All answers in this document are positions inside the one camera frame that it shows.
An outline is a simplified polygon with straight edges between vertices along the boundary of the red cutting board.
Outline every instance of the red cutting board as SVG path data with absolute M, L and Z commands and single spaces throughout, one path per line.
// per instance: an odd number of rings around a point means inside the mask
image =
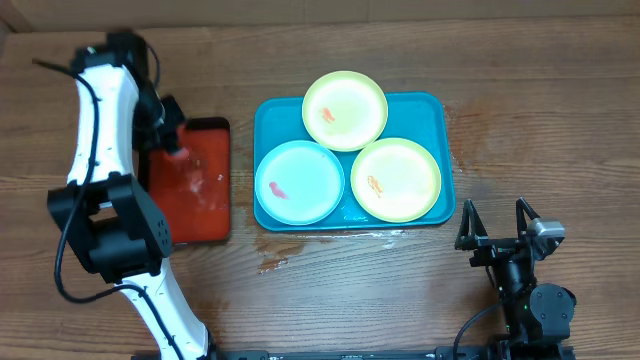
M 230 131 L 224 118 L 189 120 L 178 132 L 188 157 L 149 154 L 149 193 L 174 244 L 225 240 L 231 229 Z

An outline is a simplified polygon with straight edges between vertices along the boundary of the yellow plate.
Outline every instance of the yellow plate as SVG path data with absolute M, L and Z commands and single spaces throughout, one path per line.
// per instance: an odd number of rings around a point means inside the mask
M 311 137 L 335 151 L 360 150 L 374 142 L 387 115 L 382 89 L 353 71 L 336 71 L 316 80 L 302 102 L 302 119 Z
M 388 222 L 422 217 L 435 205 L 442 177 L 433 156 L 413 141 L 389 138 L 358 154 L 351 189 L 369 214 Z

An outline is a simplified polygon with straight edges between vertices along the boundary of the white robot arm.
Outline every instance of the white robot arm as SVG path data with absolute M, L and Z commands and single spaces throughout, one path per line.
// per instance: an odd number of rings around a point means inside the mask
M 63 231 L 61 241 L 69 243 L 85 270 L 115 283 L 138 310 L 158 343 L 161 359 L 215 359 L 220 354 L 171 271 L 166 218 L 134 176 L 132 147 L 142 152 L 178 151 L 175 130 L 184 121 L 173 98 L 158 97 L 148 79 L 146 54 L 146 42 L 129 32 L 108 34 L 106 44 L 77 51 L 71 71 L 98 99 L 98 129 L 95 99 L 78 80 L 76 153 L 67 186 L 49 192 L 48 208 Z M 87 171 L 92 164 L 93 171 Z M 113 207 L 118 216 L 90 219 L 105 207 Z

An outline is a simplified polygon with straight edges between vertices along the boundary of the pink fish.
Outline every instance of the pink fish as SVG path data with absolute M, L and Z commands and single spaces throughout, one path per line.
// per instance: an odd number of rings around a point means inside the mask
M 271 192 L 273 193 L 273 195 L 275 195 L 277 198 L 289 200 L 289 197 L 287 196 L 287 194 L 285 194 L 284 191 L 282 191 L 278 187 L 278 184 L 276 184 L 275 181 L 270 182 L 269 187 L 271 188 Z

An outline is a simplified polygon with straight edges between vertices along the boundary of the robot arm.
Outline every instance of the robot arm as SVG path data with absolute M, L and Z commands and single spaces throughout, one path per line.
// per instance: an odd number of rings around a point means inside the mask
M 142 287 L 155 304 L 160 317 L 168 328 L 185 359 L 209 359 L 209 334 L 202 322 L 189 308 L 182 291 L 173 276 L 169 259 L 163 259 L 160 273 L 152 276 L 149 273 L 134 275 L 122 279 L 123 284 Z M 162 330 L 147 304 L 133 290 L 122 290 L 149 327 L 160 348 L 163 360 L 178 360 L 177 353 L 169 346 Z
M 486 358 L 575 359 L 573 349 L 562 341 L 570 336 L 576 297 L 558 285 L 538 284 L 534 276 L 535 262 L 553 254 L 565 238 L 565 228 L 557 220 L 541 218 L 524 198 L 516 202 L 516 219 L 517 237 L 491 239 L 475 206 L 467 200 L 456 237 L 456 249 L 473 251 L 471 267 L 487 269 L 504 312 L 508 334 L 489 339 Z
M 85 179 L 95 130 L 94 103 L 85 85 L 77 82 L 76 153 L 67 186 L 50 191 L 47 204 L 62 230 L 76 196 L 82 194 L 80 184 L 87 181 L 65 239 L 84 269 L 100 273 L 106 283 L 128 286 L 121 292 L 149 327 L 162 359 L 211 359 L 216 354 L 209 333 L 189 308 L 171 271 L 167 220 L 134 176 L 132 148 L 177 152 L 176 129 L 184 122 L 172 97 L 158 97 L 148 79 L 146 54 L 145 41 L 132 33 L 108 34 L 106 44 L 77 51 L 72 71 L 89 83 L 99 99 L 94 171 L 91 179 Z M 117 217 L 91 220 L 107 207 L 113 207 Z M 134 289 L 143 289 L 147 296 Z M 161 324 L 168 326 L 163 330 Z
M 133 174 L 133 112 L 139 99 L 138 86 L 126 66 L 104 64 L 86 68 L 80 74 L 100 99 L 100 129 L 96 166 L 90 182 L 104 181 L 109 173 Z M 78 83 L 80 119 L 78 143 L 67 183 L 81 184 L 87 172 L 93 134 L 93 101 L 87 88 Z

